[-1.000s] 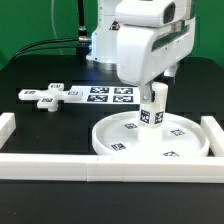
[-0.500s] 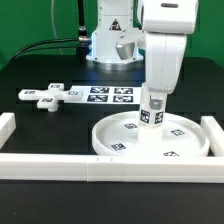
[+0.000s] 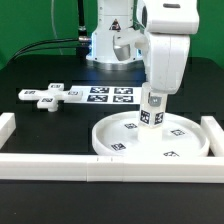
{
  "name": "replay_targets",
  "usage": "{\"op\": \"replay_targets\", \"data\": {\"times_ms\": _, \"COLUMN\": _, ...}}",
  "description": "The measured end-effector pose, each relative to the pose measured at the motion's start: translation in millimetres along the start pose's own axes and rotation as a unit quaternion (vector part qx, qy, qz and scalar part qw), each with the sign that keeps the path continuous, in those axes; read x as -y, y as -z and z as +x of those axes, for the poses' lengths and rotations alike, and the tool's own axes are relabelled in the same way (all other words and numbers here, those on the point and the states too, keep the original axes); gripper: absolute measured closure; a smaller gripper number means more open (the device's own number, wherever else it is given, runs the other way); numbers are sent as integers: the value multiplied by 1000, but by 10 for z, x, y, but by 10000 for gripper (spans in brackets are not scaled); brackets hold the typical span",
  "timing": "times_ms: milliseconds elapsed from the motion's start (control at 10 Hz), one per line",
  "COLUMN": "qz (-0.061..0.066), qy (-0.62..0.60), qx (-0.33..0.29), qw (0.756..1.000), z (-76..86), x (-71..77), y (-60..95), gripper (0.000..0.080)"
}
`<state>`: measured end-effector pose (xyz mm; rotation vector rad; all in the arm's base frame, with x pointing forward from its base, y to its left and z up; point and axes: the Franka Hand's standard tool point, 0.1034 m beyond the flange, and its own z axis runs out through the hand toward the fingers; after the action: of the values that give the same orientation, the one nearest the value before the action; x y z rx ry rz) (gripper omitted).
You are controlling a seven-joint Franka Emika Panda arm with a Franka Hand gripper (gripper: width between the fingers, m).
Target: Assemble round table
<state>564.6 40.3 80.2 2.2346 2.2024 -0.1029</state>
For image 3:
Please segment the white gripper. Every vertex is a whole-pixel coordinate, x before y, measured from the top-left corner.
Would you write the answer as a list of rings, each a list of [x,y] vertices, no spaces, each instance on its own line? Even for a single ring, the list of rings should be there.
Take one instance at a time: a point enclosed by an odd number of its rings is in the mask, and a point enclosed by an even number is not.
[[[153,92],[175,94],[182,82],[190,37],[188,35],[148,33],[148,50],[143,53],[146,80]],[[149,93],[151,107],[162,104],[162,95]]]

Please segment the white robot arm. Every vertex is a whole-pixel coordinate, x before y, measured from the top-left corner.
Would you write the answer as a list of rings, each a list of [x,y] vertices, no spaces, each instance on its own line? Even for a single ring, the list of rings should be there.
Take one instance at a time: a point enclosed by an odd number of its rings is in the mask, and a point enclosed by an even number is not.
[[[142,62],[142,102],[160,106],[180,87],[190,36],[199,27],[197,0],[97,0],[97,6],[87,63],[125,70]]]

